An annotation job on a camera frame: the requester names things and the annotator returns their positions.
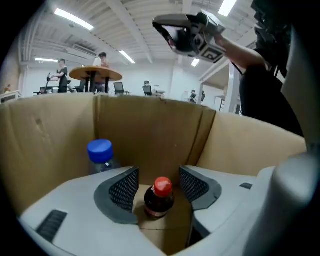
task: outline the wooden table top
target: wooden table top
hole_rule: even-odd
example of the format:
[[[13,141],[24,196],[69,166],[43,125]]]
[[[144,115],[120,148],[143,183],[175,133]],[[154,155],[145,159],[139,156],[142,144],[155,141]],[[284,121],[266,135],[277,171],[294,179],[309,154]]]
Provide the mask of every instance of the wooden table top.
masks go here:
[[[76,80],[85,80],[87,77],[90,77],[92,71],[96,71],[96,82],[105,82],[107,77],[110,78],[110,81],[119,81],[122,79],[121,74],[103,66],[76,67],[73,70],[71,70],[69,76]]]

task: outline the person in black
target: person in black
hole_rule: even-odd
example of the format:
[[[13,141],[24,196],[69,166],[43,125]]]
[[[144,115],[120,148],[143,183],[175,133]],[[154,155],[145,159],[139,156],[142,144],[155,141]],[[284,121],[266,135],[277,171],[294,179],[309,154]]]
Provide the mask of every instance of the person in black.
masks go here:
[[[191,91],[191,95],[190,95],[190,98],[189,98],[189,101],[192,102],[192,103],[196,103],[196,91],[195,90],[192,90]]]
[[[226,57],[246,69],[239,88],[242,114],[303,136],[295,113],[281,93],[282,83],[276,77],[279,71],[283,77],[287,75],[291,26],[281,15],[273,13],[264,0],[254,0],[251,7],[257,20],[254,50],[220,34],[214,36],[216,43],[226,50]]]
[[[66,61],[63,58],[59,60],[59,66],[61,70],[51,77],[51,81],[54,82],[59,80],[58,94],[63,94],[66,93],[68,89],[68,68],[66,66]]]

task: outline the red bottle cap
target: red bottle cap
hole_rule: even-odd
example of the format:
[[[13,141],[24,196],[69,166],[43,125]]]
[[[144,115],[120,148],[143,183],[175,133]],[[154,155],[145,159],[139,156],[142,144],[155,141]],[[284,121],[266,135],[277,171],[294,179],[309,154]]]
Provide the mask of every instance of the red bottle cap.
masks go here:
[[[167,197],[172,192],[172,182],[167,177],[159,177],[154,182],[154,193],[159,197]]]

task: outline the ceiling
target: ceiling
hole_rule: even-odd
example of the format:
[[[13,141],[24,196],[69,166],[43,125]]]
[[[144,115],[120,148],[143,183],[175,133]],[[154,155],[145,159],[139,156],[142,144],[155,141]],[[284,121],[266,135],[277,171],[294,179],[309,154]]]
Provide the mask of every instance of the ceiling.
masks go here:
[[[224,89],[229,83],[229,65],[222,68],[219,72],[211,76],[205,81],[205,85],[215,87],[218,89]]]
[[[19,37],[19,59],[22,64],[34,58],[66,59],[74,65],[90,65],[94,54],[106,52],[109,62],[131,65],[119,51],[125,51],[136,63],[175,60],[163,37],[153,28],[155,16],[174,13],[196,14],[201,9],[216,15],[226,26],[227,38],[238,41],[255,25],[252,0],[237,0],[228,17],[218,14],[223,0],[49,0],[35,14]],[[56,8],[88,22],[89,31],[54,15]],[[74,49],[83,47],[90,54]],[[181,58],[189,67],[192,59]],[[200,61],[192,72],[201,75],[212,63]]]

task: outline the office chair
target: office chair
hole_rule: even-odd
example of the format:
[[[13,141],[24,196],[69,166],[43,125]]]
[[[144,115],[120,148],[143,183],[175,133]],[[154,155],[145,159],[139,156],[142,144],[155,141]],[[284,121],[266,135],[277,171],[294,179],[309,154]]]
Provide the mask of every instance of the office chair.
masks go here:
[[[81,80],[79,86],[75,86],[74,89],[76,90],[77,93],[83,93],[85,90],[86,86],[86,80]]]
[[[145,96],[152,96],[151,85],[143,86],[143,91]]]
[[[124,84],[122,82],[114,82],[113,85],[114,85],[115,95],[130,94],[130,92],[124,89]]]
[[[202,97],[201,97],[201,105],[203,105],[205,97],[206,97],[206,95],[205,95],[205,94],[202,94]]]

